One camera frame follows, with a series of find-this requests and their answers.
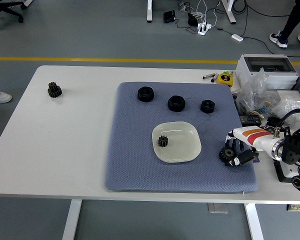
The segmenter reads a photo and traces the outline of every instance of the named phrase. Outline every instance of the tape measure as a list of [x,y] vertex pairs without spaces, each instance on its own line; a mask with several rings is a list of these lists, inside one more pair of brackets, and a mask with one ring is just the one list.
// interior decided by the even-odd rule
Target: tape measure
[[229,87],[232,87],[234,84],[234,76],[228,73],[221,73],[217,79],[218,84],[226,84]]

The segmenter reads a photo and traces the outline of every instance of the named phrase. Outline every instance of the office chair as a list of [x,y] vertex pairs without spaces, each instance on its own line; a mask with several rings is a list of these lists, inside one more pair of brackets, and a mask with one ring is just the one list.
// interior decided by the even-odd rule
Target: office chair
[[15,11],[12,11],[11,9],[9,9],[9,7],[16,6],[16,5],[21,5],[22,9],[26,8],[25,4],[22,1],[17,1],[17,2],[3,2],[3,3],[0,3],[0,12],[3,11],[3,12],[6,12],[8,14],[12,14],[12,15],[18,16],[19,17],[19,19],[18,19],[19,23],[23,23],[24,22],[24,18],[22,17],[22,15],[20,13],[17,13]]

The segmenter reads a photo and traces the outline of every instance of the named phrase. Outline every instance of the orange stripe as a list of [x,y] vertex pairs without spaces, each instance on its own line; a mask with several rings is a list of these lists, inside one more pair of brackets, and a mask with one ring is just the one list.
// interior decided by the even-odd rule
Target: orange stripe
[[264,132],[264,131],[266,131],[266,130],[261,129],[261,128],[257,128],[257,129],[252,129],[252,130],[244,131],[242,133],[242,135],[245,136],[245,137],[248,137],[250,134]]
[[260,138],[260,137],[263,137],[263,136],[267,136],[267,135],[272,135],[272,134],[271,134],[270,132],[268,132],[268,131],[262,131],[262,132],[254,133],[254,134],[252,134],[252,135],[250,135],[250,136],[248,137],[248,142],[249,142],[251,145],[253,145],[254,142],[255,142],[255,140],[256,140],[257,138]]

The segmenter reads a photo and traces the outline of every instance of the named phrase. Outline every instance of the power adapter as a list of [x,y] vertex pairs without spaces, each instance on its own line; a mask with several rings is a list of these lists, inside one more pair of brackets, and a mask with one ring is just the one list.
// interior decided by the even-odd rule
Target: power adapter
[[188,24],[192,26],[198,26],[198,20],[190,13],[188,12]]
[[172,11],[166,11],[163,14],[163,21],[168,24],[168,23],[172,23],[176,20],[176,13],[175,10]]

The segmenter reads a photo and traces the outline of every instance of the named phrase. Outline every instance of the square plate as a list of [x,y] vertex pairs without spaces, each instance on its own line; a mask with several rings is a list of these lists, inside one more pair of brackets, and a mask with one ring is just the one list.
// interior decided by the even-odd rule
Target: square plate
[[[165,147],[159,146],[159,138],[168,138]],[[195,159],[201,152],[197,129],[185,121],[159,124],[152,131],[153,149],[157,157],[166,163],[181,163]]]

